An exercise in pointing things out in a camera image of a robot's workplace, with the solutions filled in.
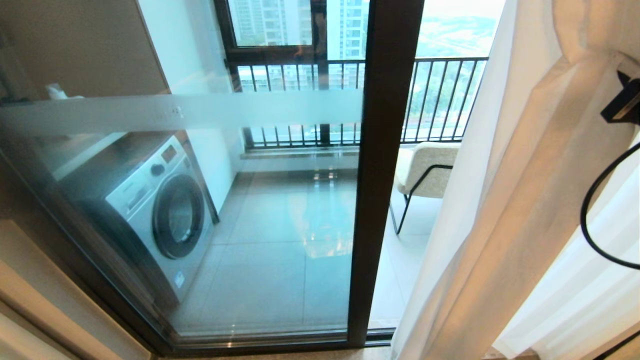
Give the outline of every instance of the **chair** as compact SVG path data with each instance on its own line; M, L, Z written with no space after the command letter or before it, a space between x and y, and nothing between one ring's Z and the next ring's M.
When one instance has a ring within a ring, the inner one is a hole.
M399 225L396 225L396 216L389 203L396 234L400 234L412 196L444 196L458 149L460 143L454 142L422 142L413 150L400 149L395 183L398 191L404 196L404 212Z

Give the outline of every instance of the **door frame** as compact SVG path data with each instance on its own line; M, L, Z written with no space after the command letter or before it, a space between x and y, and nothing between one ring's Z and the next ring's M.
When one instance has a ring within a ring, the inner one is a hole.
M228 348L206 348L202 343L175 346L170 334L156 330L162 328L162 324L145 311L143 304L123 296L78 245L76 240L90 230L82 220L80 224L74 224L78 220L73 218L73 212L58 203L61 194L35 195L29 183L46 185L51 179L43 177L46 172L35 171L44 166L27 150L28 146L14 141L17 137L4 129L7 146L0 156L0 170L6 174L10 187L19 189L12 197L17 197L21 206L29 208L29 216L16 218L16 223L23 229L30 229L38 246L67 276L138 342L157 355L216 356L364 347L423 4L424 0L370 2L346 340L335 341L325 334L315 340L286 345L243 342L239 343L241 347Z

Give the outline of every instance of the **washing machine knob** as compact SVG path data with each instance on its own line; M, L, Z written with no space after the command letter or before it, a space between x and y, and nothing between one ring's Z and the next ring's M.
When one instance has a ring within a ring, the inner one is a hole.
M162 164L154 164L151 165L151 174L153 176L160 176L164 172L164 165Z

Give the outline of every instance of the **balcony railing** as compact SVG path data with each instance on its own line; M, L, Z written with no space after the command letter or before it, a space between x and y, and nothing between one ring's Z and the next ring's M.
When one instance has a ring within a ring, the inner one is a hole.
M401 143L459 142L476 99L487 57L417 58ZM364 60L328 61L329 89L364 85ZM318 65L239 65L243 92L318 90ZM360 143L360 123L246 127L247 149L324 147Z

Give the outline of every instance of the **black cable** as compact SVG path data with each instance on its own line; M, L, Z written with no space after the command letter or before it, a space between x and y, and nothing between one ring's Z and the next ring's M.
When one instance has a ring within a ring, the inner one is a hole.
M615 161L613 161L606 169L604 169L602 174L600 174L600 176L598 176L596 181L593 182L593 184L591 185L591 188L589 188L589 191L584 196L584 201L582 201L582 208L580 209L580 227L582 228L582 234L584 235L584 238L587 239L587 242L593 248L593 250L595 250L598 254L602 255L604 258L606 258L609 261L613 261L616 264L626 266L628 268L632 268L636 270L640 270L640 264L630 263L628 261L618 259L615 256L610 255L606 251L602 250L598 245L596 245L596 243L591 238L591 235L589 235L589 229L587 229L587 211L589 209L589 204L591 203L591 198L593 198L593 194L595 194L595 192L598 190L598 187L600 186L600 184L602 184L602 181L604 181L604 179L606 179L607 176L609 176L609 174L618 165L620 165L622 161L625 161L625 159L631 156L631 154L636 152L638 149L640 149L640 142L635 144L629 150L625 151L622 155L618 156L618 158Z

